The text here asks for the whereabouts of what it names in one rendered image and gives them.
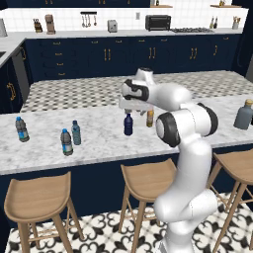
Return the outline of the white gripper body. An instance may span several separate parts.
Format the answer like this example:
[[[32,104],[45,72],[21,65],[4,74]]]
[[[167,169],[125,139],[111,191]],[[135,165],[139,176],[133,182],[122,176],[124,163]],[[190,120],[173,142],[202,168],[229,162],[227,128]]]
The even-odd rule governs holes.
[[[146,102],[136,99],[127,100],[124,97],[119,98],[119,107],[124,109],[126,114],[137,111],[143,115],[145,112],[153,110],[153,106]]]

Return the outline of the dark blue bottle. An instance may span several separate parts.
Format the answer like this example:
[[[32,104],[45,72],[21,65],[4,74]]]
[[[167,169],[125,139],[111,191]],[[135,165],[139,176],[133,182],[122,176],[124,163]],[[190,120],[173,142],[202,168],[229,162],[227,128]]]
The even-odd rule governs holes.
[[[133,119],[130,116],[130,114],[126,115],[126,118],[124,120],[124,125],[125,125],[125,130],[124,130],[125,135],[132,135]]]

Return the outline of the amber glass bottle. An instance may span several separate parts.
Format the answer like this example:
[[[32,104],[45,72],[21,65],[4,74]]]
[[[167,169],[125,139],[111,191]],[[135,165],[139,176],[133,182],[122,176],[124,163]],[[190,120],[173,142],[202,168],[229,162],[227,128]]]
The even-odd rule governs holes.
[[[148,111],[147,112],[147,118],[146,118],[146,126],[152,127],[153,126],[153,117],[154,117],[154,111]]]

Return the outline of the dark blue lower cupboard run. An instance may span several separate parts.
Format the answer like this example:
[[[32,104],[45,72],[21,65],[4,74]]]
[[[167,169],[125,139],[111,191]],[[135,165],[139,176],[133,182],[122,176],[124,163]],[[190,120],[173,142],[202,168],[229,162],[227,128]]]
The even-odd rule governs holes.
[[[25,41],[35,82],[132,75],[229,70],[240,35],[184,35],[36,39]]]

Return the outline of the teal plastic bottle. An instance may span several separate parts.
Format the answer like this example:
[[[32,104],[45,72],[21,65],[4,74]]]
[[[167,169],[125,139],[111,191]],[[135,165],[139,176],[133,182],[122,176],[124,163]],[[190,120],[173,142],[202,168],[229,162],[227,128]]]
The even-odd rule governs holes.
[[[81,144],[80,126],[76,121],[72,122],[72,135],[74,144],[80,145]]]

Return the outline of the blue-label grey plastic bottle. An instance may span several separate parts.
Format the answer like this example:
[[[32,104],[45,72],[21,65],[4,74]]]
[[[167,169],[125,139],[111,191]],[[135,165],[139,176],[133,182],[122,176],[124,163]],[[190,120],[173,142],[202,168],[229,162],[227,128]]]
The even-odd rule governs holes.
[[[16,117],[16,129],[19,136],[19,140],[22,142],[26,142],[30,139],[26,123],[21,117]]]
[[[71,136],[66,128],[62,130],[60,140],[61,140],[63,154],[66,156],[71,155],[73,153]]]

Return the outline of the wooden bar stool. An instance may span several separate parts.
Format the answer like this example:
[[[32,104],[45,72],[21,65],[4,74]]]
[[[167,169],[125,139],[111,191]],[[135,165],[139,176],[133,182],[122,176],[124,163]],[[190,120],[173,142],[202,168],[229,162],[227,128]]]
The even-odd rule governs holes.
[[[153,203],[172,184],[177,168],[171,158],[163,162],[145,163],[134,166],[121,165],[125,191],[122,203],[119,231],[126,218],[134,222],[134,237],[131,253],[135,253],[143,221],[156,219],[145,212],[146,204]]]
[[[209,176],[207,188],[214,191],[228,212],[223,228],[212,250],[212,253],[216,253],[238,205],[253,203],[253,192],[248,189],[249,186],[253,187],[253,148],[247,151],[229,152],[225,154],[215,153],[213,157],[215,158],[215,165]],[[235,180],[232,193],[228,200],[224,199],[212,185],[221,168]]]
[[[12,179],[4,202],[4,211],[9,219],[18,223],[23,253],[30,253],[30,243],[35,241],[40,248],[42,239],[50,235],[38,236],[36,223],[52,219],[57,234],[67,253],[73,253],[67,237],[71,227],[68,220],[74,220],[79,237],[84,239],[78,217],[70,197],[71,173],[61,176],[41,177],[33,180]]]

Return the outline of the dark blue kitchen island base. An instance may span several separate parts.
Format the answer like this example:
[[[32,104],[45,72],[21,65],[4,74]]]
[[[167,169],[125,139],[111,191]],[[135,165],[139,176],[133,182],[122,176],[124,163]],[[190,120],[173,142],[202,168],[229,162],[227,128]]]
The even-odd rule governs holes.
[[[0,206],[4,205],[5,196],[11,179],[29,180],[39,176],[58,176],[71,172],[71,198],[78,216],[119,211],[122,208],[125,181],[121,165],[138,165],[165,161],[171,158],[177,164],[178,153],[149,156],[128,160],[112,161],[92,165],[80,165],[66,168],[25,172],[0,176]]]

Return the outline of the black hob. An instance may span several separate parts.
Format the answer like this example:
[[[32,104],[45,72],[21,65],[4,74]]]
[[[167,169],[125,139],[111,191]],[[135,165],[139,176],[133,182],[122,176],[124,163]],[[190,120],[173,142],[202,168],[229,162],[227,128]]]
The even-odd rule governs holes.
[[[213,30],[207,28],[175,28],[170,31],[173,33],[213,33]]]

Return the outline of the grey glass bottle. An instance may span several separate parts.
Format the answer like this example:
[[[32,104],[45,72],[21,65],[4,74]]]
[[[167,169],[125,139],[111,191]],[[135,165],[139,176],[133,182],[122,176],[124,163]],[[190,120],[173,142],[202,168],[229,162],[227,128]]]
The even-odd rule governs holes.
[[[241,107],[236,115],[234,127],[239,129],[248,129],[249,124],[253,118],[253,110],[251,106],[253,105],[253,100],[247,99],[243,107]]]

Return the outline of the brown coffee machine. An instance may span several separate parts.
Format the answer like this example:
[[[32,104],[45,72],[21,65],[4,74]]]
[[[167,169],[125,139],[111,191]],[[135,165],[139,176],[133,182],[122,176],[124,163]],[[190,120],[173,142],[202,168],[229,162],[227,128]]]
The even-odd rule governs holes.
[[[44,18],[45,18],[46,28],[47,28],[46,33],[48,35],[55,35],[53,16],[52,15],[45,15]]]

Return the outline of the dark blue upper cupboards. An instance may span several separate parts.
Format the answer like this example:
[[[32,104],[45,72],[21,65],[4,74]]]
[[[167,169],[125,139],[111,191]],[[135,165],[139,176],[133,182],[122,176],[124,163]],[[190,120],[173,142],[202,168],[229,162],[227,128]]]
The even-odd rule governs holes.
[[[9,8],[149,8],[150,0],[4,0]]]

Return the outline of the grey dishwasher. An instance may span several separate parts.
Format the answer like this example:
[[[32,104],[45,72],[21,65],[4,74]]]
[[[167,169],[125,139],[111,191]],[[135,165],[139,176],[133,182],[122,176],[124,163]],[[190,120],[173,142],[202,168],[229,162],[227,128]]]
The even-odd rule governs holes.
[[[30,85],[25,68],[25,63],[22,57],[22,50],[20,48],[17,48],[16,51],[13,53],[12,60],[20,86],[23,102],[26,102],[30,93]]]

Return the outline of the dark blue side cupboard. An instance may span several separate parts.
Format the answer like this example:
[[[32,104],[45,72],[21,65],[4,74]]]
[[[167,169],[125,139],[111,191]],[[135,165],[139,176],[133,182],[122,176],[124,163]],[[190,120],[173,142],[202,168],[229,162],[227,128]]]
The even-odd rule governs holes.
[[[12,59],[0,68],[0,114],[19,113],[23,99]]]

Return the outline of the dark blue tall cabinet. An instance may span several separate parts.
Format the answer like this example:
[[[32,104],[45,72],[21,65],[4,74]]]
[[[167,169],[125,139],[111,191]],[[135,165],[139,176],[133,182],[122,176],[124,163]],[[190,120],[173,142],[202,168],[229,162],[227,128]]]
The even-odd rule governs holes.
[[[232,70],[246,76],[248,66],[253,54],[253,0],[232,0],[233,5],[239,5],[248,10],[243,33],[240,36]]]

